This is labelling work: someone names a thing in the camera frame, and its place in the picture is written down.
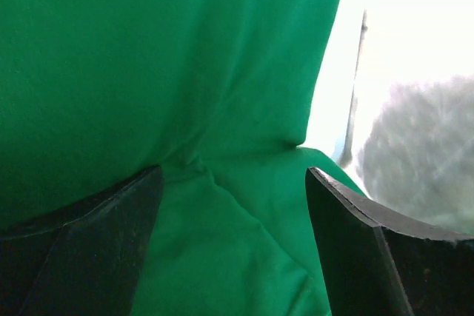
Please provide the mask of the green t shirt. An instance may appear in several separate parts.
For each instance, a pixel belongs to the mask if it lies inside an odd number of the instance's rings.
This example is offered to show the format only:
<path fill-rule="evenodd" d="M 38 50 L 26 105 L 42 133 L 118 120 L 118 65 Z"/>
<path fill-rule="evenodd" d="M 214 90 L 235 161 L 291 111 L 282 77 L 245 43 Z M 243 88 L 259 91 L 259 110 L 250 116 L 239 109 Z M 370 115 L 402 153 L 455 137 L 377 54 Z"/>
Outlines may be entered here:
<path fill-rule="evenodd" d="M 303 147 L 339 0 L 1 0 L 1 225 L 158 164 L 135 315 L 328 315 Z"/>

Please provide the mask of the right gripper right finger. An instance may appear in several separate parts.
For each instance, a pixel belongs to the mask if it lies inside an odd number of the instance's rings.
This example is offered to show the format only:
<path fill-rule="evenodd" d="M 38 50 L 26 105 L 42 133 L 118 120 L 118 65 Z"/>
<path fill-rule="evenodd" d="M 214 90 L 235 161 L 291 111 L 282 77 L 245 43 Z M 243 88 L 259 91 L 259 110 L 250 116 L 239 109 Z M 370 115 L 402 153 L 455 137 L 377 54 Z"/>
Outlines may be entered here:
<path fill-rule="evenodd" d="M 322 170 L 307 205 L 333 315 L 473 314 L 473 237 L 395 212 Z"/>

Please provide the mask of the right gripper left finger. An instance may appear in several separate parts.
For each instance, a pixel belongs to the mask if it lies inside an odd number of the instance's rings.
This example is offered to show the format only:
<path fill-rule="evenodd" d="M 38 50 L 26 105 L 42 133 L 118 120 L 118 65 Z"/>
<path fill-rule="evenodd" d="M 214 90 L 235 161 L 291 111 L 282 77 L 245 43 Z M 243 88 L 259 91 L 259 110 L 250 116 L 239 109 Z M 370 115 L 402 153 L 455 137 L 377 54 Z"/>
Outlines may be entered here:
<path fill-rule="evenodd" d="M 164 188 L 154 165 L 1 231 L 3 315 L 128 315 Z"/>

